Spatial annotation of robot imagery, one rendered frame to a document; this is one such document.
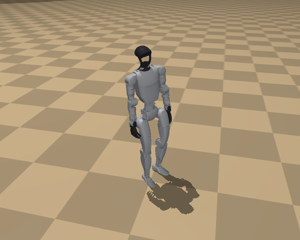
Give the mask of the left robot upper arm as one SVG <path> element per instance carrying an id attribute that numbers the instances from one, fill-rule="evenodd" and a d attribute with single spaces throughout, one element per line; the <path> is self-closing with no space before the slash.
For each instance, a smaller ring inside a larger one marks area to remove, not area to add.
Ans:
<path id="1" fill-rule="evenodd" d="M 155 65 L 159 71 L 159 92 L 165 94 L 169 91 L 166 85 L 166 69 L 161 65 Z"/>

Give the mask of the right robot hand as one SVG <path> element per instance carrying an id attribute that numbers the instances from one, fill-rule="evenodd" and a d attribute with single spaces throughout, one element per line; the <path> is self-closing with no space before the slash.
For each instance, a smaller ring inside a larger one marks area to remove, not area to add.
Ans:
<path id="1" fill-rule="evenodd" d="M 136 121 L 133 122 L 133 126 L 129 125 L 130 126 L 130 131 L 131 131 L 131 135 L 133 135 L 135 138 L 137 139 L 140 139 L 141 135 L 137 132 L 137 123 Z"/>

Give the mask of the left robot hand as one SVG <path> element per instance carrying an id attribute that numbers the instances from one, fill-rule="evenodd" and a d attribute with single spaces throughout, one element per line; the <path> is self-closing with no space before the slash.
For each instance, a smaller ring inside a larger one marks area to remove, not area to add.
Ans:
<path id="1" fill-rule="evenodd" d="M 165 109 L 165 110 L 166 110 L 166 109 Z M 166 112 L 167 112 L 167 114 L 168 114 L 168 119 L 169 119 L 169 124 L 170 124 L 171 121 L 172 121 L 171 107 L 170 107 L 170 106 L 167 107 Z"/>

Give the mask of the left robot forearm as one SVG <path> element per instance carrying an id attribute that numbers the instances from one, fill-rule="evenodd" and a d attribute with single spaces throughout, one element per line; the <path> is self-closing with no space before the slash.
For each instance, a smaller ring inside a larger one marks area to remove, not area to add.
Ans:
<path id="1" fill-rule="evenodd" d="M 165 94 L 161 94 L 162 96 L 162 99 L 163 99 L 163 104 L 164 104 L 164 109 L 168 110 L 168 106 L 170 106 L 171 108 L 171 105 L 170 105 L 170 98 L 169 98 L 169 91 L 166 92 Z"/>

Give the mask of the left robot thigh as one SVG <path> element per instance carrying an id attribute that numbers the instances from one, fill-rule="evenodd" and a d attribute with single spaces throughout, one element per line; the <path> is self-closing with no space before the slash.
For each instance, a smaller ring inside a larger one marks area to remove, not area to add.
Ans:
<path id="1" fill-rule="evenodd" d="M 158 148 L 162 148 L 168 141 L 169 133 L 170 133 L 170 123 L 168 113 L 164 108 L 158 107 L 158 131 L 159 131 L 159 138 L 155 140 L 155 144 Z"/>

